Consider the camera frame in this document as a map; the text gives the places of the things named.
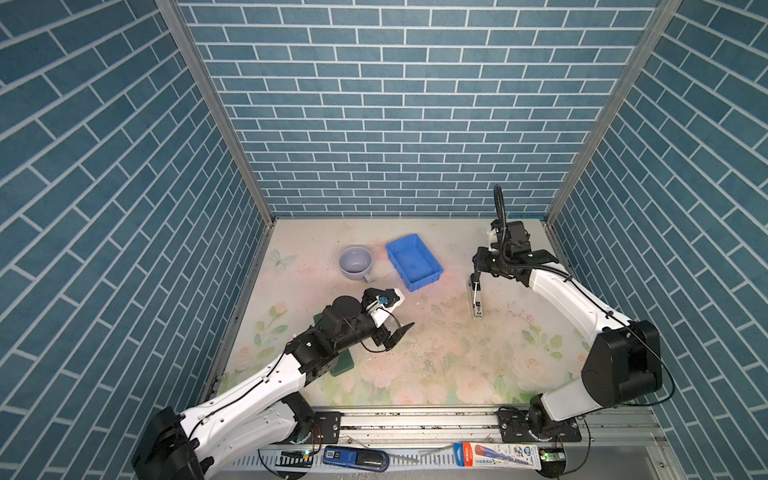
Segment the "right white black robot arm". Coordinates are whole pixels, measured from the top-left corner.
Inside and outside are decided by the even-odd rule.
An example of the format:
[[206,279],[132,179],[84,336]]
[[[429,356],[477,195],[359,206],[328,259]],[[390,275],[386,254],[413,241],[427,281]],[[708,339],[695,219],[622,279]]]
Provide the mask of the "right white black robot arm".
[[526,412],[498,412],[504,440],[578,441],[577,417],[658,391],[668,371],[658,329],[633,321],[583,287],[549,251],[535,250],[520,221],[507,218],[503,190],[493,189],[496,219],[489,244],[473,256],[468,279],[470,309],[483,314],[481,276],[515,280],[554,305],[584,337],[588,352],[578,378],[534,396]]

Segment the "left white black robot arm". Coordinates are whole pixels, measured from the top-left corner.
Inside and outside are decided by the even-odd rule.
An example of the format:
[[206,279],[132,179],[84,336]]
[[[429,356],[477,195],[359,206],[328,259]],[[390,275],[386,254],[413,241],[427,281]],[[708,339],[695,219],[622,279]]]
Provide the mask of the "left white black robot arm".
[[136,476],[211,479],[260,448],[314,435],[316,414],[301,390],[365,340],[379,353],[392,350],[410,328],[394,317],[403,301],[399,289],[368,288],[361,298],[340,296],[317,323],[243,382],[181,413],[164,408],[150,418],[132,455]]

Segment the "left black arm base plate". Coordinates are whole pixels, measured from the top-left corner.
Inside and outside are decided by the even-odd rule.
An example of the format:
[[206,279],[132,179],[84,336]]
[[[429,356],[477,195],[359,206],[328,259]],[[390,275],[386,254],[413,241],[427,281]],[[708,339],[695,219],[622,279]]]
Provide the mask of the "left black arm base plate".
[[336,444],[341,430],[339,411],[317,411],[298,421],[290,442],[296,444]]

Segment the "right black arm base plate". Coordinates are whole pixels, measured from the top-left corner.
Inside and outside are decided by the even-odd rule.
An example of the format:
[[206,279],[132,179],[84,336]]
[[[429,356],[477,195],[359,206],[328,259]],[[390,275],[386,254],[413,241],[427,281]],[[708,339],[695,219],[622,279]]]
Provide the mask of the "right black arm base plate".
[[582,440],[574,418],[554,421],[539,409],[521,410],[502,406],[496,411],[499,430],[504,443],[554,442],[577,443]]

